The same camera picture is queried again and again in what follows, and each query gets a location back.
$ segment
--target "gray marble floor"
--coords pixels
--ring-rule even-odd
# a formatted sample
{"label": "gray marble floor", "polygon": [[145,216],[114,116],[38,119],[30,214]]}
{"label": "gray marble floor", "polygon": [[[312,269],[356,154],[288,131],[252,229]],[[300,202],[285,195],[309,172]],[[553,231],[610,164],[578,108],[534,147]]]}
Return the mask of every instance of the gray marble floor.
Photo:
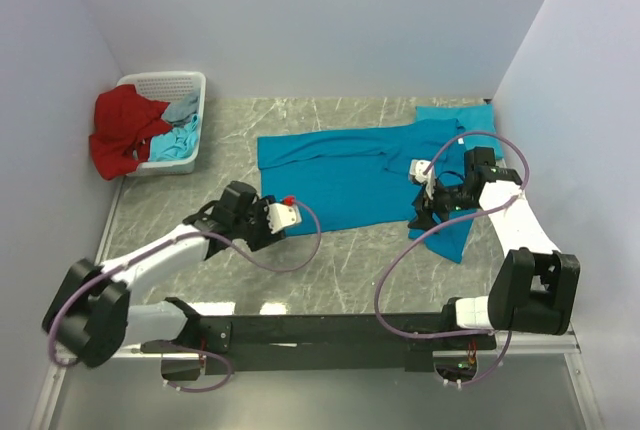
{"label": "gray marble floor", "polygon": [[[256,137],[314,130],[403,125],[415,105],[473,105],[481,100],[413,98],[230,99],[209,102],[194,173],[127,178],[109,230],[107,258],[128,253],[170,231],[188,214],[218,198],[231,180],[260,188]],[[313,236],[289,238],[256,254],[276,265],[303,260]],[[236,314],[362,313],[373,310],[374,283],[407,244],[406,223],[326,233],[305,269],[274,275],[231,251],[185,268],[154,288],[145,302],[172,295],[188,302],[229,302]],[[382,296],[389,312],[438,311],[449,297],[486,294],[502,262],[488,219],[474,222],[462,264],[424,247],[396,269]]]}

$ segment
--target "laundry basket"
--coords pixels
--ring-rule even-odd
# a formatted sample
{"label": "laundry basket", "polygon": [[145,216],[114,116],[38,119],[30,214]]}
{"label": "laundry basket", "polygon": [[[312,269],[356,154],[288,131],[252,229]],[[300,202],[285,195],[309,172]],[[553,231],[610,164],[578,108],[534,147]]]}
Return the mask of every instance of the laundry basket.
{"label": "laundry basket", "polygon": [[118,85],[133,84],[139,95],[150,100],[177,102],[195,89],[200,89],[198,103],[198,143],[190,157],[170,162],[143,162],[129,177],[147,177],[151,175],[176,175],[191,173],[196,165],[202,134],[204,114],[204,96],[207,80],[200,72],[148,72],[127,75],[118,81]]}

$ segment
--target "black base bar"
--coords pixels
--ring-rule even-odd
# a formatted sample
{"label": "black base bar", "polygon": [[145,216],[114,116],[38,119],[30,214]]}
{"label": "black base bar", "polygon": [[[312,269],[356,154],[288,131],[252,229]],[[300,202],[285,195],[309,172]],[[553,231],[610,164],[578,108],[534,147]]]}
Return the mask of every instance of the black base bar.
{"label": "black base bar", "polygon": [[[452,306],[452,302],[445,305],[442,313],[391,314],[385,319],[410,333],[441,332],[452,329],[447,318]],[[236,371],[404,368],[433,372],[434,351],[466,351],[472,340],[478,350],[496,348],[495,337],[489,335],[405,339],[383,328],[375,315],[200,316],[198,328],[199,335],[181,335],[175,343],[200,348],[196,340],[204,342],[207,350],[231,360]],[[141,350],[173,352],[160,342],[148,342]],[[207,361],[207,375],[224,372],[220,363]],[[162,374],[172,381],[195,380],[200,364],[164,360]]]}

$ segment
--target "floor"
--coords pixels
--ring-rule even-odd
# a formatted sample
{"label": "floor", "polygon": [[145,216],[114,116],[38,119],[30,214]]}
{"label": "floor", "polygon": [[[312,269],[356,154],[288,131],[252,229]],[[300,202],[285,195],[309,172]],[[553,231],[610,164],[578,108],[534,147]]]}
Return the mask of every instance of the floor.
{"label": "floor", "polygon": [[[480,357],[481,366],[493,358]],[[384,369],[241,372],[201,395],[164,388],[157,360],[122,358],[71,372],[59,401],[51,428],[60,430],[587,428],[562,355],[508,355],[462,392],[432,374]]]}
{"label": "floor", "polygon": [[[256,137],[317,130],[409,124],[416,105],[466,106],[480,99],[336,98],[227,99],[208,102],[200,153],[190,175],[127,178],[109,230],[107,258],[161,237],[231,180],[260,188]],[[265,262],[287,266],[304,260],[312,236],[289,238],[260,251]],[[231,308],[236,314],[364,313],[373,310],[374,283],[407,244],[406,222],[326,233],[305,269],[273,275],[233,252],[185,268],[154,288],[144,303],[166,296]],[[388,280],[383,311],[439,311],[453,296],[486,295],[503,260],[488,219],[474,222],[462,264],[418,247]]]}

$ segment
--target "white connector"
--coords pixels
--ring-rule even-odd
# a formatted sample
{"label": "white connector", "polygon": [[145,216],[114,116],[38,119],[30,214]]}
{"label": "white connector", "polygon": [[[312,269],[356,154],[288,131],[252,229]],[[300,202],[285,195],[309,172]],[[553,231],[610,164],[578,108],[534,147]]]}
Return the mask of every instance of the white connector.
{"label": "white connector", "polygon": [[427,168],[429,168],[429,160],[411,160],[411,166],[409,167],[409,181],[412,183],[419,183],[420,185],[427,184],[426,191],[429,198],[433,198],[433,189],[436,184],[435,169],[432,167],[429,173],[425,175]]}
{"label": "white connector", "polygon": [[493,329],[489,320],[489,297],[456,300],[456,325],[468,329]]}
{"label": "white connector", "polygon": [[269,205],[267,221],[271,233],[276,234],[285,228],[293,227],[302,222],[300,209],[297,205],[284,205],[283,203],[272,203]]}

